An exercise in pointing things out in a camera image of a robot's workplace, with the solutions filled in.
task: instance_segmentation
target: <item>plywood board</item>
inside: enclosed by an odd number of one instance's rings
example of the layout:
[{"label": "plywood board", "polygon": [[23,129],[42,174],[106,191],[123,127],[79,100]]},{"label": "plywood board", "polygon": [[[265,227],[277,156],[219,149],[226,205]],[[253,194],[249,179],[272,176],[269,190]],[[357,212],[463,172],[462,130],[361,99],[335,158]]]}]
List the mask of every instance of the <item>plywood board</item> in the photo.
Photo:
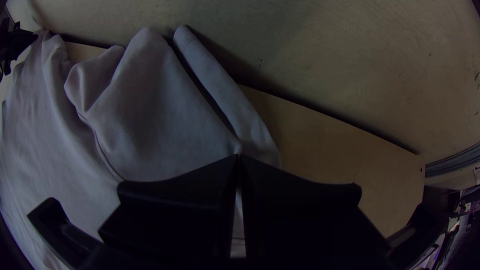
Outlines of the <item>plywood board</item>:
[{"label": "plywood board", "polygon": [[32,1],[54,31],[104,44],[189,25],[234,78],[396,139],[425,163],[480,141],[471,0]]},{"label": "plywood board", "polygon": [[422,201],[421,158],[363,130],[241,85],[268,127],[289,173],[325,184],[356,183],[360,209],[385,236]]}]

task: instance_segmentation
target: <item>wooden board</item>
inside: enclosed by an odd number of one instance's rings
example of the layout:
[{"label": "wooden board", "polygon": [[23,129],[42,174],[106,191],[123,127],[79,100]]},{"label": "wooden board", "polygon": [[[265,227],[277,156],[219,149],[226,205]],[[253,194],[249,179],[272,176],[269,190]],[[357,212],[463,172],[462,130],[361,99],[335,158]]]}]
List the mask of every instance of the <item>wooden board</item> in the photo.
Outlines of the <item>wooden board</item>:
[{"label": "wooden board", "polygon": [[383,139],[281,98],[240,86],[268,127],[283,169],[311,181],[361,186],[360,209],[385,236],[422,201],[422,160]]},{"label": "wooden board", "polygon": [[105,44],[187,24],[234,78],[394,138],[425,163],[480,141],[471,0],[32,1],[54,31]]}]

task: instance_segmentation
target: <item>white cloth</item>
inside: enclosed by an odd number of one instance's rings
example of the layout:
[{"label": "white cloth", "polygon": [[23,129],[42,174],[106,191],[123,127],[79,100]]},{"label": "white cloth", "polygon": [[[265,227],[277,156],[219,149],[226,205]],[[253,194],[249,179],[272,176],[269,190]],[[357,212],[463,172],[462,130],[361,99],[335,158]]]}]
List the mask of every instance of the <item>white cloth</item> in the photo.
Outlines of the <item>white cloth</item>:
[{"label": "white cloth", "polygon": [[280,165],[266,126],[218,62],[184,26],[174,44],[233,132],[149,28],[126,49],[74,66],[62,39],[41,32],[15,68],[2,116],[0,211],[35,269],[61,265],[27,219],[48,197],[99,239],[122,180],[165,180],[239,153]]}]

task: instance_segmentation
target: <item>white fabric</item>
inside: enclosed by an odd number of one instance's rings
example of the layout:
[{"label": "white fabric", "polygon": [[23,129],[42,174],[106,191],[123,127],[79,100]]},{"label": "white fabric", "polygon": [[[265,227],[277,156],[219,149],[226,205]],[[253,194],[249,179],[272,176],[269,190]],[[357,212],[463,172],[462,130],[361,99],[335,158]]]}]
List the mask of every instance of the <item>white fabric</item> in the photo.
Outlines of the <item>white fabric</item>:
[{"label": "white fabric", "polygon": [[234,134],[148,28],[126,49],[74,66],[62,39],[42,32],[15,68],[2,116],[0,210],[35,269],[61,267],[27,219],[48,197],[99,239],[119,181],[165,180],[238,153],[280,165],[264,123],[216,60],[186,27],[174,42]]}]

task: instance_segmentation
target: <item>black plastic part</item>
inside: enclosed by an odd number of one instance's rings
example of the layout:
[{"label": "black plastic part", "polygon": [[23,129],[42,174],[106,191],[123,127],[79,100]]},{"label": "black plastic part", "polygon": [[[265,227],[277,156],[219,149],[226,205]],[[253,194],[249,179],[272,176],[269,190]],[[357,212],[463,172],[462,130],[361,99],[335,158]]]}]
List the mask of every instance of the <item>black plastic part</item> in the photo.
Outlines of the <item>black plastic part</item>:
[{"label": "black plastic part", "polygon": [[248,258],[389,269],[389,245],[357,207],[358,185],[311,182],[245,156],[241,165]]},{"label": "black plastic part", "polygon": [[389,239],[407,234],[405,240],[390,252],[389,259],[396,269],[408,269],[417,262],[423,252],[432,247],[437,238],[446,232],[448,215],[437,216],[430,212],[423,203],[419,204],[407,226],[390,236]]},{"label": "black plastic part", "polygon": [[[235,188],[243,202],[246,258],[229,257]],[[28,218],[71,269],[403,269],[441,227],[417,208],[393,249],[359,210],[361,189],[301,179],[245,156],[182,176],[118,185],[120,206],[99,229],[73,226],[49,198]]]},{"label": "black plastic part", "polygon": [[28,219],[52,252],[70,269],[81,269],[102,243],[70,223],[60,202],[48,198],[28,214]]},{"label": "black plastic part", "polygon": [[10,18],[4,18],[0,23],[0,70],[1,76],[8,75],[12,72],[10,62],[17,60],[19,55],[32,44],[38,35],[30,31],[20,29],[20,22],[10,28]]},{"label": "black plastic part", "polygon": [[148,260],[228,259],[237,156],[157,182],[124,181],[121,205],[98,233],[108,246]]}]

